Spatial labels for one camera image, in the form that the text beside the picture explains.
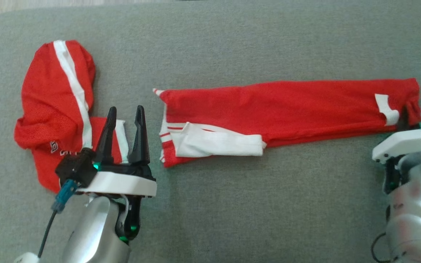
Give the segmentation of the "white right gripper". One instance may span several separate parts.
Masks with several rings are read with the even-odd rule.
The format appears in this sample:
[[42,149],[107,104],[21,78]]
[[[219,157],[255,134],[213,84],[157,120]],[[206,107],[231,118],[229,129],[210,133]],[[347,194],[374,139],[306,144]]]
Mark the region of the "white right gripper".
[[421,152],[420,123],[419,105],[408,105],[408,109],[402,109],[397,122],[397,133],[373,148],[372,160],[385,164],[391,158]]

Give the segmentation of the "red shorts with white stripe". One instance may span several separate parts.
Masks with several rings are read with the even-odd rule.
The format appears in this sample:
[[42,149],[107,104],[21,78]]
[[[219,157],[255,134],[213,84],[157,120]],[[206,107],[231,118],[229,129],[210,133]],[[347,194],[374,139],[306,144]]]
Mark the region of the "red shorts with white stripe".
[[96,68],[77,40],[43,44],[22,83],[23,115],[14,139],[31,151],[42,187],[53,193],[62,182],[55,168],[66,155],[96,149],[106,118],[91,115]]

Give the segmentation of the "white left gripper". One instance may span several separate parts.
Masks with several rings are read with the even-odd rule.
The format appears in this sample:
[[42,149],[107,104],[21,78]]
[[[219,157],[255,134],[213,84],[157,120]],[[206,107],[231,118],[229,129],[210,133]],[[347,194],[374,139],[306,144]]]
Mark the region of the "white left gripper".
[[[112,147],[116,121],[117,108],[113,106],[110,107],[107,114],[97,144],[95,163],[98,165],[111,165],[114,163]],[[136,135],[133,150],[128,156],[128,161],[131,165],[103,166],[103,170],[97,172],[90,184],[85,187],[79,187],[76,190],[77,193],[142,196],[146,198],[156,196],[158,186],[148,166],[150,163],[150,151],[145,109],[142,105],[137,107],[134,123]]]

